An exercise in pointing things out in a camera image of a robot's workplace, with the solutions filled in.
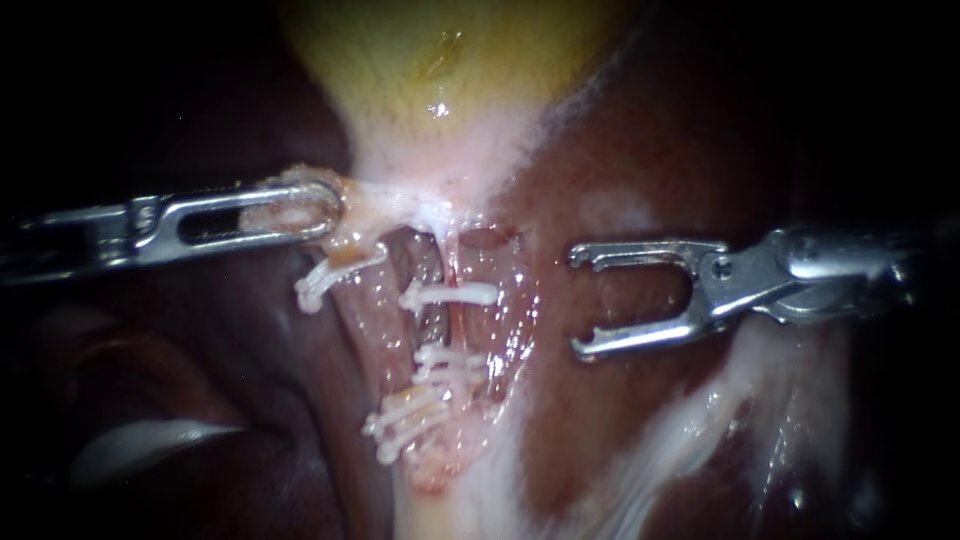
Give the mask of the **left arm instrument jaw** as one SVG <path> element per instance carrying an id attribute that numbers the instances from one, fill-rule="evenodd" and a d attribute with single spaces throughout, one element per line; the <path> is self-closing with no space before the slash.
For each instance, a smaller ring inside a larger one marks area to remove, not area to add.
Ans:
<path id="1" fill-rule="evenodd" d="M 132 243 L 135 265 L 167 264 L 320 239 L 338 224 L 342 196 L 322 181 L 176 195 Z"/>

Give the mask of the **right arm instrument jaw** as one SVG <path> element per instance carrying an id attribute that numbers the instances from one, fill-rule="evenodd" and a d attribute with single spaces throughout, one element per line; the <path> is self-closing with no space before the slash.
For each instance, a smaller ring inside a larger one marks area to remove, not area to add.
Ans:
<path id="1" fill-rule="evenodd" d="M 600 273 L 614 268 L 672 266 L 687 276 L 690 292 L 704 288 L 719 298 L 739 298 L 739 283 L 713 274 L 714 263 L 728 255 L 723 241 L 665 239 L 641 241 L 583 242 L 566 252 L 570 268 L 589 266 Z"/>
<path id="2" fill-rule="evenodd" d="M 604 329 L 594 327 L 584 341 L 573 338 L 570 346 L 583 363 L 597 363 L 615 353 L 685 345 L 726 330 L 740 314 L 734 304 L 720 305 L 705 295 L 692 295 L 678 315 L 655 322 Z"/>

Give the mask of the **left arm instrument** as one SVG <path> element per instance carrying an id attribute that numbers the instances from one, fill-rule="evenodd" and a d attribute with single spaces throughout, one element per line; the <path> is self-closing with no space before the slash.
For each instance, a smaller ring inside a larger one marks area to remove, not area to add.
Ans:
<path id="1" fill-rule="evenodd" d="M 62 282 L 130 262 L 143 201 L 50 211 L 20 220 L 1 243 L 1 285 Z"/>

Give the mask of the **right arm instrument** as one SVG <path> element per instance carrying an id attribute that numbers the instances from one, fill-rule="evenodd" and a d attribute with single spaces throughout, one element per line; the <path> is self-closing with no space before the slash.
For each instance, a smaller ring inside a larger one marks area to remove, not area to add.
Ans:
<path id="1" fill-rule="evenodd" d="M 919 235 L 823 227 L 776 229 L 732 257 L 731 312 L 782 324 L 877 318 L 910 303 Z"/>

